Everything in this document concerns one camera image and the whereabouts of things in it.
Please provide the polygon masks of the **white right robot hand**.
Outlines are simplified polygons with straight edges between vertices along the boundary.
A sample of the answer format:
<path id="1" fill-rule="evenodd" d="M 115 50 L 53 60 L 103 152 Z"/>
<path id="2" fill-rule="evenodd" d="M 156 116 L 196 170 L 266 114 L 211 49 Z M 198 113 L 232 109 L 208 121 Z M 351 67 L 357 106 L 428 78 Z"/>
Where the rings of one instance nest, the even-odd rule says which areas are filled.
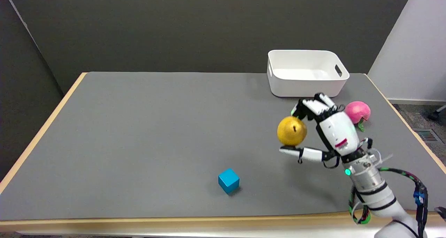
<path id="1" fill-rule="evenodd" d="M 373 140 L 365 138 L 359 140 L 355 126 L 341 106 L 337 106 L 324 93 L 317 93 L 313 99 L 300 99 L 291 111 L 291 117 L 298 120 L 315 120 L 316 130 L 326 151 L 299 147 L 298 144 L 283 144 L 279 151 L 298 157 L 298 163 L 303 160 L 322 162 L 325 168 L 338 167 L 340 161 L 352 162 L 367 154 L 362 148 L 366 143 L 371 149 Z"/>

